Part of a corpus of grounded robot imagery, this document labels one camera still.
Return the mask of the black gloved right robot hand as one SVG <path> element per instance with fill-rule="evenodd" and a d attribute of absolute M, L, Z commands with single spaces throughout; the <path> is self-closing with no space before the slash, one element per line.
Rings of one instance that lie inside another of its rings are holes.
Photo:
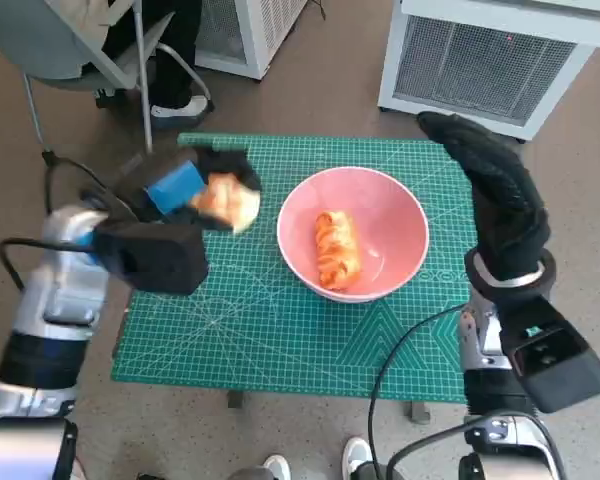
<path fill-rule="evenodd" d="M 416 120 L 471 183 L 477 250 L 490 274 L 507 281 L 536 272 L 550 236 L 548 213 L 516 151 L 494 132 L 455 114 L 421 112 Z"/>

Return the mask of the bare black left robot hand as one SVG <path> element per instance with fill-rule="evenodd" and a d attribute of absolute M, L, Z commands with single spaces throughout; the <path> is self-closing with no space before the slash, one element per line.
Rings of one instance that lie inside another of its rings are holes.
<path fill-rule="evenodd" d="M 178 147 L 149 170 L 134 206 L 144 221 L 239 234 L 258 217 L 262 184 L 243 149 Z"/>

